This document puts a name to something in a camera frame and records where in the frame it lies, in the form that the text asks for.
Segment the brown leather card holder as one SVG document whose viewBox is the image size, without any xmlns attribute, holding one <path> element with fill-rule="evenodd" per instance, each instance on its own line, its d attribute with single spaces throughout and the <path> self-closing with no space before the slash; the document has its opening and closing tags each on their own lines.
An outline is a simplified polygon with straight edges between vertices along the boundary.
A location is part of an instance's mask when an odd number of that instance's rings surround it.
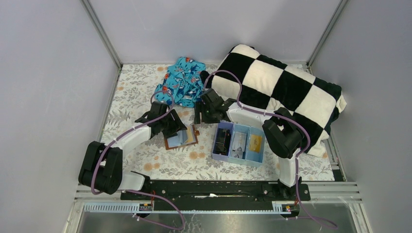
<svg viewBox="0 0 412 233">
<path fill-rule="evenodd" d="M 177 132 L 176 136 L 165 139 L 166 150 L 172 150 L 189 145 L 198 144 L 199 131 L 195 129 L 194 125 L 191 125 L 186 130 Z"/>
</svg>

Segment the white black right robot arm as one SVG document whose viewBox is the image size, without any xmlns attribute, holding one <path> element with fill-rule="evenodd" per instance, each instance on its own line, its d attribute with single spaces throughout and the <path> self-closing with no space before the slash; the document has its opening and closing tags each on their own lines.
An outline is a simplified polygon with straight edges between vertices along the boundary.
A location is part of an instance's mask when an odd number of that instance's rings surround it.
<svg viewBox="0 0 412 233">
<path fill-rule="evenodd" d="M 301 177 L 299 155 L 310 146 L 308 132 L 297 123 L 286 108 L 274 112 L 261 111 L 235 99 L 223 100 L 213 89 L 201 95 L 195 103 L 195 123 L 246 122 L 263 129 L 272 152 L 279 157 L 281 172 L 279 189 L 285 198 L 300 199 Z"/>
</svg>

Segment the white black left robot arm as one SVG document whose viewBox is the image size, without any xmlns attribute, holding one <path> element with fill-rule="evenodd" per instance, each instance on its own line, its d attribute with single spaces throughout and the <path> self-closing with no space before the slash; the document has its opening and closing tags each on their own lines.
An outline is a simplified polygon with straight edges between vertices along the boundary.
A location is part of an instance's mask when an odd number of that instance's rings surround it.
<svg viewBox="0 0 412 233">
<path fill-rule="evenodd" d="M 95 195 L 111 195 L 118 190 L 140 191 L 148 178 L 137 172 L 123 171 L 123 157 L 159 133 L 167 139 L 186 129 L 174 109 L 155 101 L 150 110 L 135 121 L 132 128 L 114 138 L 108 145 L 98 141 L 88 145 L 78 181 L 88 186 Z"/>
</svg>

